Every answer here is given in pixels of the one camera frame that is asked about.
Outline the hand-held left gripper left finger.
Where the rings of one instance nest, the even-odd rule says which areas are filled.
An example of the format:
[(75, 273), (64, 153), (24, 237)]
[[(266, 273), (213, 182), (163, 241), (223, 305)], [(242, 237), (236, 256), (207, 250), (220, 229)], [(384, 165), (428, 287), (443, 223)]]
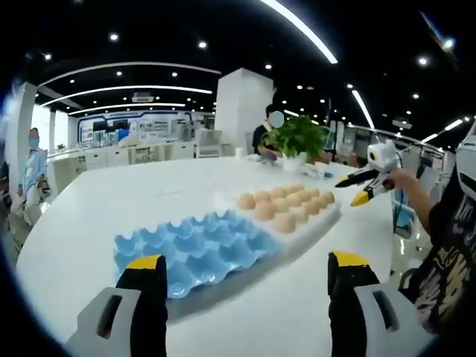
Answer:
[(65, 348), (71, 356), (165, 356), (166, 302), (165, 256), (133, 260), (78, 314)]

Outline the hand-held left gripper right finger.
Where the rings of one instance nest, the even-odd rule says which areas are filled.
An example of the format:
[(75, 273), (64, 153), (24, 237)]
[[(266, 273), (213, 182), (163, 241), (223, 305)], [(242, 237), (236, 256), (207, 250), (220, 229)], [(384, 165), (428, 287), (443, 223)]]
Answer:
[(329, 253), (327, 289), (333, 356), (421, 356), (435, 338), (407, 296), (380, 283), (358, 254)]

